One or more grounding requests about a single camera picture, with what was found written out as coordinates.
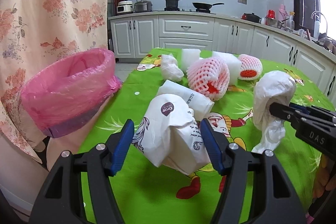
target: floor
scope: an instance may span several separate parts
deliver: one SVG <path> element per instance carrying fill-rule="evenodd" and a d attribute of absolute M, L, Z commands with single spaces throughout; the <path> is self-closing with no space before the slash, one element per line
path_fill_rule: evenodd
<path fill-rule="evenodd" d="M 128 75 L 137 68 L 138 64 L 117 63 L 115 65 L 115 75 L 119 77 L 122 82 L 126 80 Z"/>

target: bolt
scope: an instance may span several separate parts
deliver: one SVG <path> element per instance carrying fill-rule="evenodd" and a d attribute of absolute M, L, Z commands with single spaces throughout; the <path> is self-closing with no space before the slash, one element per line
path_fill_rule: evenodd
<path fill-rule="evenodd" d="M 232 149 L 232 150 L 237 150 L 239 148 L 239 146 L 236 143 L 230 143 L 229 148 Z"/>
<path fill-rule="evenodd" d="M 105 147 L 106 147 L 106 146 L 105 146 L 104 143 L 99 143 L 99 144 L 96 145 L 96 149 L 97 149 L 97 150 L 104 150 Z"/>
<path fill-rule="evenodd" d="M 63 151 L 63 152 L 61 153 L 61 156 L 62 156 L 63 158 L 67 158 L 67 157 L 69 157 L 69 155 L 70 155 L 70 151 L 68 151 L 68 150 L 65 150 L 65 151 Z"/>
<path fill-rule="evenodd" d="M 266 155 L 267 157 L 273 157 L 274 153 L 273 153 L 272 150 L 265 150 L 265 155 Z"/>

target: wall socket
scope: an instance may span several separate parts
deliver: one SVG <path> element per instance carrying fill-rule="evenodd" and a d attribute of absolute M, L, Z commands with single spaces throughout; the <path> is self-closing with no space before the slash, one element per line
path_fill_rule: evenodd
<path fill-rule="evenodd" d="M 238 0 L 238 3 L 242 3 L 242 4 L 247 5 L 247 0 Z"/>

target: human hand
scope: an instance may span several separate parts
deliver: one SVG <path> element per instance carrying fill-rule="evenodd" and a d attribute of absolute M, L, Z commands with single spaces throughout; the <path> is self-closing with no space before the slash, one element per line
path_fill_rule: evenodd
<path fill-rule="evenodd" d="M 336 188 L 336 175 L 329 181 L 330 172 L 328 171 L 327 166 L 330 161 L 331 160 L 327 156 L 321 156 L 320 165 L 314 180 L 313 198 L 320 198 L 325 190 L 331 191 Z"/>

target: brown logo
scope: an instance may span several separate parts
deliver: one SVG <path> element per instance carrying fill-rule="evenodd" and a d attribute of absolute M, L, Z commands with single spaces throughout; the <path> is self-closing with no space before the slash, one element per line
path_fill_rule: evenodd
<path fill-rule="evenodd" d="M 161 112 L 163 115 L 168 116 L 170 112 L 172 112 L 174 110 L 174 105 L 170 102 L 165 103 L 162 107 L 161 107 Z"/>

